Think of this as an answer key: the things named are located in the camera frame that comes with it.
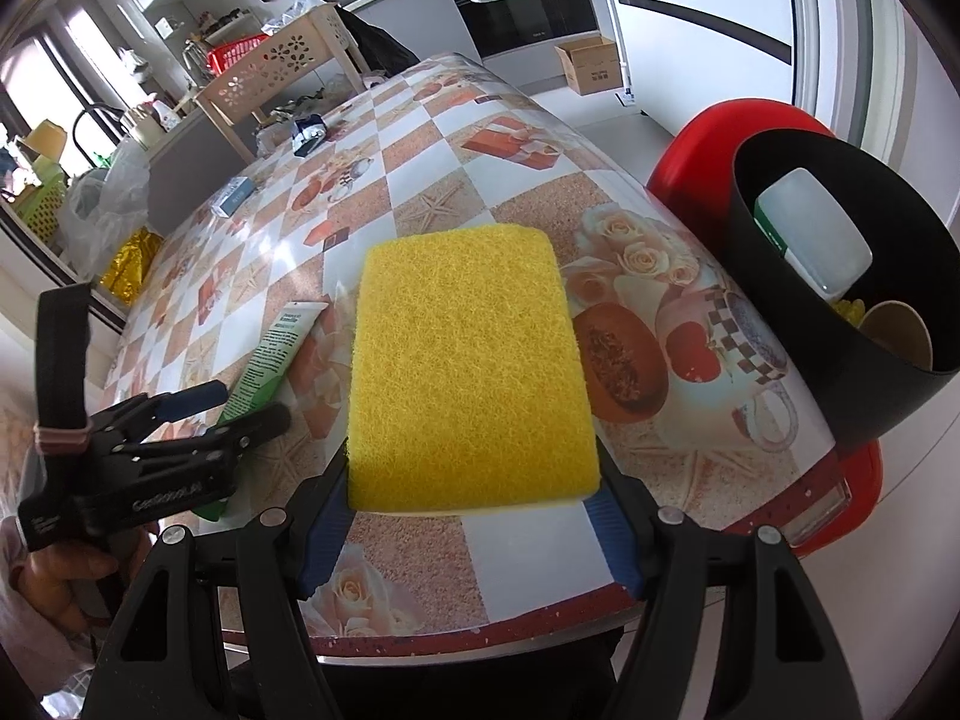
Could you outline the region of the person's left hand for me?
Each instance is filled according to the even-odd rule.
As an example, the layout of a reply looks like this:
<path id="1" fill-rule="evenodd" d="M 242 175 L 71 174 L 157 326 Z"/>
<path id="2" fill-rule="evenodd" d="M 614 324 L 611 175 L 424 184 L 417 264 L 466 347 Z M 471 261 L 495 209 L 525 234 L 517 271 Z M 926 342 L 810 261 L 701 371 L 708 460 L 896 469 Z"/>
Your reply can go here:
<path id="1" fill-rule="evenodd" d="M 125 561 L 87 544 L 54 544 L 31 553 L 21 566 L 14 567 L 11 586 L 59 631 L 84 634 L 89 631 L 89 619 L 76 601 L 73 583 L 98 582 L 116 574 L 132 578 L 151 550 L 156 533 L 156 523 L 140 528 L 135 551 Z"/>

